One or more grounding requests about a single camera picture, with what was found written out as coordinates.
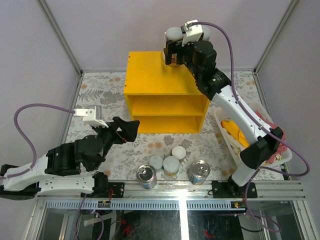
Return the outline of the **tall can with plastic lid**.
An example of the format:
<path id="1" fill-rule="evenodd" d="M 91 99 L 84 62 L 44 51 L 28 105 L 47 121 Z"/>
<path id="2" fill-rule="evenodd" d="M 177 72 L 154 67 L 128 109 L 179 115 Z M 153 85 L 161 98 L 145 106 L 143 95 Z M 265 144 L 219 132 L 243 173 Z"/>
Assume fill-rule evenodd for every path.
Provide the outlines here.
<path id="1" fill-rule="evenodd" d="M 210 41 L 210 37 L 211 37 L 210 29 L 208 27 L 202 25 L 201 26 L 201 30 L 202 30 L 202 34 L 200 35 L 199 40 L 209 42 Z"/>

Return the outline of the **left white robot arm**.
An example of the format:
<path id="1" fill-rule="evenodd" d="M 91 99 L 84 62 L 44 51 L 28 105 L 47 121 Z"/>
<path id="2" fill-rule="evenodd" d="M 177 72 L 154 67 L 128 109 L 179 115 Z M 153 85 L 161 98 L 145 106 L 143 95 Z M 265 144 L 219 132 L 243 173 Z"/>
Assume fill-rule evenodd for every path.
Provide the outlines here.
<path id="1" fill-rule="evenodd" d="M 105 126 L 93 127 L 95 134 L 49 150 L 34 167 L 4 164 L 1 198 L 21 201 L 48 194 L 109 197 L 108 177 L 98 168 L 113 145 L 136 140 L 139 126 L 139 120 L 124 121 L 116 116 Z"/>

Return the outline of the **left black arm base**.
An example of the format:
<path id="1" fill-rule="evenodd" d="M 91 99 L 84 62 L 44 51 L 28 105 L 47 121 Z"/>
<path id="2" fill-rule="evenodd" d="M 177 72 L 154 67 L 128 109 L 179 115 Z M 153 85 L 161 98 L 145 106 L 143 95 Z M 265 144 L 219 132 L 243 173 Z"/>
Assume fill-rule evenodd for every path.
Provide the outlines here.
<path id="1" fill-rule="evenodd" d="M 124 182 L 109 182 L 108 176 L 98 172 L 93 176 L 94 187 L 92 198 L 123 198 L 125 192 Z"/>

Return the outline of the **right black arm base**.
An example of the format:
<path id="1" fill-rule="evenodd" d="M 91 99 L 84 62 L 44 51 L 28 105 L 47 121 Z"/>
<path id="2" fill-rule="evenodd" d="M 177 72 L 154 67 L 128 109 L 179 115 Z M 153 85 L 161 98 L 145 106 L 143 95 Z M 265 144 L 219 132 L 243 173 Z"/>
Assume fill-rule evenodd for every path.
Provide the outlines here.
<path id="1" fill-rule="evenodd" d="M 246 197 L 248 199 L 256 199 L 258 197 L 255 183 L 251 182 L 244 186 L 238 186 L 230 176 L 227 181 L 213 180 L 211 182 L 213 197 L 215 199 L 229 198 L 245 198 L 246 189 L 248 186 Z"/>

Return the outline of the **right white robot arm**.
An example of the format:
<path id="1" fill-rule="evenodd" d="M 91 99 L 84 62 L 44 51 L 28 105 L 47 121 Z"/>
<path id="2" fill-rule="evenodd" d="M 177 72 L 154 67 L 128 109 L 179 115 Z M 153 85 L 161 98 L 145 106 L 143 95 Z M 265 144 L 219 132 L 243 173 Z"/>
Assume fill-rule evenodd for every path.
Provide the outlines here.
<path id="1" fill-rule="evenodd" d="M 235 122 L 249 146 L 240 153 L 241 164 L 231 175 L 228 192 L 240 197 L 246 183 L 263 162 L 278 150 L 284 135 L 279 127 L 264 122 L 241 97 L 233 92 L 231 80 L 216 67 L 217 52 L 209 41 L 199 40 L 183 45 L 181 40 L 168 40 L 163 50 L 166 65 L 176 56 L 177 65 L 185 65 L 194 77 L 198 90 L 214 102 Z"/>

